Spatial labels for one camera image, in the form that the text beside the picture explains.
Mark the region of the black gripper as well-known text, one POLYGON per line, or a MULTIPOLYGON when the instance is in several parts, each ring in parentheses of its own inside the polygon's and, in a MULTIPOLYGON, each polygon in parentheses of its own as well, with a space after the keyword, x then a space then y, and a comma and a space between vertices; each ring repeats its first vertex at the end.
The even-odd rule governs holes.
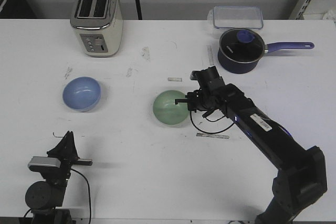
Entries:
POLYGON ((188 92, 185 99, 175 99, 175 104, 187 103, 189 111, 214 111, 218 109, 216 98, 198 89, 188 92))
POLYGON ((75 146, 73 131, 67 131, 61 141, 51 150, 47 151, 48 157, 55 157, 60 161, 60 165, 54 171, 55 174, 68 174, 73 165, 92 166, 92 159, 79 158, 75 146))

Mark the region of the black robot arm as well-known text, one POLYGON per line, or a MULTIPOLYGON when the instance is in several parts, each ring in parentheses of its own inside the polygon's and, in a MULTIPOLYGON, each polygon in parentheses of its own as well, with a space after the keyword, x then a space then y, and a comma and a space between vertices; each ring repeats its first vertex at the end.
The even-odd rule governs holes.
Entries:
POLYGON ((41 174, 43 181, 30 185, 25 194, 29 212, 33 214, 31 223, 76 223, 70 210, 63 209, 66 187, 71 172, 82 176, 88 187, 89 223, 92 219, 91 192, 88 179, 84 174, 72 168, 74 165, 91 166, 91 159, 81 159, 75 146, 74 133, 67 131, 61 141, 47 156, 34 156, 27 167, 41 174))
POLYGON ((190 112, 207 117, 216 110, 235 125, 277 168, 272 184, 273 199, 255 223, 292 223, 305 208, 327 191, 326 162, 322 150, 305 150, 280 124, 259 110, 252 99, 233 84, 226 84, 215 66, 192 71, 199 89, 175 103, 186 103, 190 112))

